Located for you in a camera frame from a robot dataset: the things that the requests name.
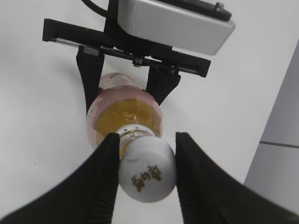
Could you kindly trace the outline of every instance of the black cable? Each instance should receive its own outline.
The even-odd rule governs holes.
[[[96,4],[94,4],[92,1],[90,0],[82,0],[82,2],[89,7],[92,11],[94,11],[95,13],[107,18],[109,17],[108,11],[105,9],[102,9],[101,7],[97,6]]]

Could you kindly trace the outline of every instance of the gray wall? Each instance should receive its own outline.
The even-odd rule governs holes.
[[[245,185],[299,213],[299,44],[261,142]]]

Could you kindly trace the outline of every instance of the white bottle cap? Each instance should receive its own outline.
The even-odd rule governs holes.
[[[175,155],[170,145],[153,136],[132,141],[120,162],[119,182],[137,201],[166,198],[176,185]]]

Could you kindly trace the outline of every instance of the juice bottle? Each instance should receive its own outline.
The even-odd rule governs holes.
[[[175,156],[162,139],[162,112],[146,91],[124,74],[100,80],[100,91],[87,113],[87,134],[94,148],[109,133],[120,135],[119,182],[140,202],[157,202],[176,183]]]
[[[121,136],[121,156],[128,144],[142,136],[162,135],[162,112],[154,98],[124,74],[102,77],[100,92],[87,113],[87,133],[96,148],[109,133]]]

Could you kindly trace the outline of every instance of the black metal bracket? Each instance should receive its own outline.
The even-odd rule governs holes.
[[[113,35],[118,35],[120,38],[123,36],[123,33],[117,31],[116,34],[113,33]],[[130,38],[127,38],[130,40],[130,42],[128,41],[129,43],[125,41],[121,42],[97,30],[50,19],[44,20],[43,41],[56,42],[73,47],[86,46],[101,50],[104,55],[110,55],[132,62],[136,59],[142,59],[139,60],[138,66],[165,69],[175,68],[178,71],[199,75],[201,77],[206,77],[207,75],[211,63],[209,60],[176,52],[172,50],[172,47],[162,44],[149,42],[140,38],[137,38],[137,40],[134,37]]]
[[[76,57],[86,101],[86,113],[99,92],[105,56],[100,50],[80,46]]]
[[[177,87],[181,76],[177,70],[149,68],[146,91],[161,105],[166,97]]]

